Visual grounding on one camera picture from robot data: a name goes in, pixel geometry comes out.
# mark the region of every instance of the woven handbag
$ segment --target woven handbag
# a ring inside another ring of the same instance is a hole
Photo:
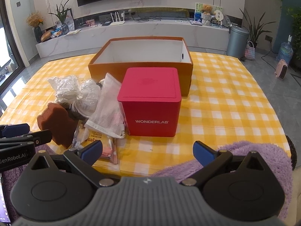
[[[245,57],[248,60],[254,60],[255,59],[255,48],[254,48],[254,44],[252,43],[252,47],[251,47],[251,41],[247,42],[246,45],[246,51],[245,51]]]

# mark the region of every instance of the orange cardboard box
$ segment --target orange cardboard box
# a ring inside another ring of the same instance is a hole
[[[178,70],[181,95],[189,94],[193,63],[182,37],[125,37],[109,40],[88,65],[91,77],[100,81],[110,73],[122,82],[132,67],[173,67]]]

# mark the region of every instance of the marble tv cabinet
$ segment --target marble tv cabinet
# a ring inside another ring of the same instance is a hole
[[[36,45],[41,58],[83,49],[100,48],[112,38],[131,36],[183,37],[189,47],[227,50],[229,31],[226,28],[192,25],[189,21],[161,20],[123,25],[83,28],[77,34],[53,38]]]

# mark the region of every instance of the blue gripper pad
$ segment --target blue gripper pad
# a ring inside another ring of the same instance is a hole
[[[2,130],[2,137],[12,138],[28,134],[30,131],[30,126],[27,123],[17,124],[17,125],[7,125]]]
[[[207,166],[217,157],[217,152],[200,141],[193,144],[193,156],[203,166]]]
[[[79,151],[79,157],[92,166],[102,155],[102,142],[96,140]]]

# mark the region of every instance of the red box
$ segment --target red box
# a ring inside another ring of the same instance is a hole
[[[182,99],[176,68],[127,69],[117,99],[129,135],[173,137],[176,134]]]

